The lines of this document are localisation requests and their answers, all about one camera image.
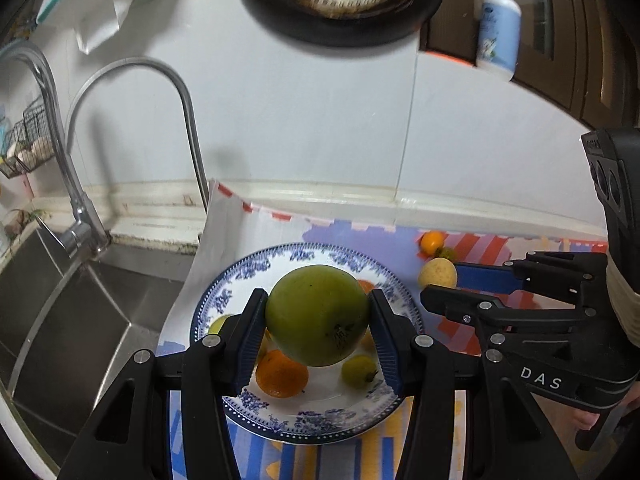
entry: orange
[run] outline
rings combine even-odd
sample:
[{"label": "orange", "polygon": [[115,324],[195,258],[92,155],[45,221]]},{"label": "orange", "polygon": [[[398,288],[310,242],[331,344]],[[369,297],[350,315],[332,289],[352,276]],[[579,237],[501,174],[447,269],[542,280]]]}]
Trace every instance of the orange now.
[{"label": "orange", "polygon": [[267,395],[286,399],[304,389],[309,381],[309,370],[280,350],[271,350],[255,369],[255,381]]},{"label": "orange", "polygon": [[429,231],[420,238],[420,248],[427,256],[437,256],[444,247],[444,234],[440,231]]},{"label": "orange", "polygon": [[374,288],[376,288],[373,283],[368,282],[367,280],[358,280],[358,283],[362,287],[362,290],[364,290],[365,294],[369,294]]}]

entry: hand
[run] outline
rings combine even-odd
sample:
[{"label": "hand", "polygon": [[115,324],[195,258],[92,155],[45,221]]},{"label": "hand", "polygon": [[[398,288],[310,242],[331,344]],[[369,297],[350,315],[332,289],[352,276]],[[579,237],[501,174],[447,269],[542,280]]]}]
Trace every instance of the hand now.
[{"label": "hand", "polygon": [[[634,383],[625,397],[620,401],[622,406],[628,406],[629,409],[635,410],[640,408],[640,382]],[[572,410],[572,423],[578,430],[590,430],[600,418],[599,413],[585,412],[574,408]]]}]

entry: chrome faucet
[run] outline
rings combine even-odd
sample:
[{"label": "chrome faucet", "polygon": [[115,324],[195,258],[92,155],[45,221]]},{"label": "chrome faucet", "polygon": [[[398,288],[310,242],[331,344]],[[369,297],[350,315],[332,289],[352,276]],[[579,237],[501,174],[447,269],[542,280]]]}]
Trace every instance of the chrome faucet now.
[{"label": "chrome faucet", "polygon": [[[110,238],[100,221],[94,203],[82,189],[71,156],[66,152],[60,103],[49,63],[36,45],[25,40],[14,41],[0,49],[0,61],[9,59],[18,59],[26,64],[40,87],[47,123],[51,132],[53,152],[56,155],[62,180],[69,193],[76,219],[69,229],[60,236],[54,235],[54,237],[65,248],[69,256],[74,256],[84,244],[87,244],[94,253],[98,253],[109,245]],[[53,235],[53,232],[44,225],[42,220],[38,219],[38,221]]]}]

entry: sink basin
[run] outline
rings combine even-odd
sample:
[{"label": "sink basin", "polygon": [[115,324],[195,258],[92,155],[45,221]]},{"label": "sink basin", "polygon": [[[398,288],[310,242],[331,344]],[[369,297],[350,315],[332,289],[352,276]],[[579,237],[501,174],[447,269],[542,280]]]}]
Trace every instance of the sink basin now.
[{"label": "sink basin", "polygon": [[36,230],[0,273],[0,381],[54,471],[136,350],[155,350],[192,254],[112,244],[69,260]]}]

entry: bottle label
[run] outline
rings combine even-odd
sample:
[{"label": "bottle label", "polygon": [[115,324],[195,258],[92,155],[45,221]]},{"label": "bottle label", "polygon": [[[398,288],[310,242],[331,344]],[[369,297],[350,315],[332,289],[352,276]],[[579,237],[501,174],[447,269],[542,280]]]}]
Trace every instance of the bottle label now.
[{"label": "bottle label", "polygon": [[507,7],[485,2],[478,35],[478,59],[511,72],[516,70],[520,44],[520,16]]}]

